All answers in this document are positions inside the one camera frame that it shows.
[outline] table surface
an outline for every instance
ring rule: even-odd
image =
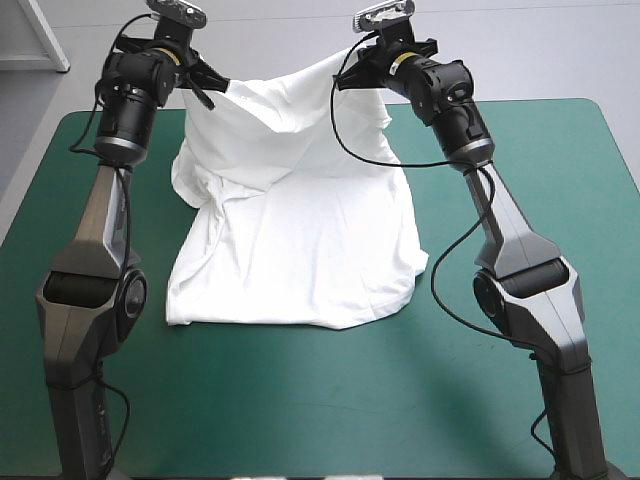
[[[590,101],[480,108],[498,145],[496,165],[532,225],[581,273],[608,455],[637,476],[638,191]],[[388,136],[404,162],[441,160],[433,134],[409,106],[389,111]],[[74,113],[60,123],[0,249],[0,475],[59,472],[33,294],[75,231],[91,187],[95,161],[66,151],[86,118]],[[134,247],[151,291],[131,337],[106,362],[107,379],[133,404],[118,458],[122,470],[134,476],[550,473],[550,456],[528,432],[542,398],[527,352],[450,320],[432,300],[428,278],[419,279],[400,313],[349,331],[167,327],[166,283],[195,215],[169,181],[183,121],[184,111],[159,113],[149,158],[133,185]],[[407,175],[423,246],[437,254],[476,218],[465,182],[448,167]],[[471,290],[482,240],[476,234],[445,264],[441,290],[458,312],[487,326]],[[117,397],[109,401],[117,433],[123,409]]]

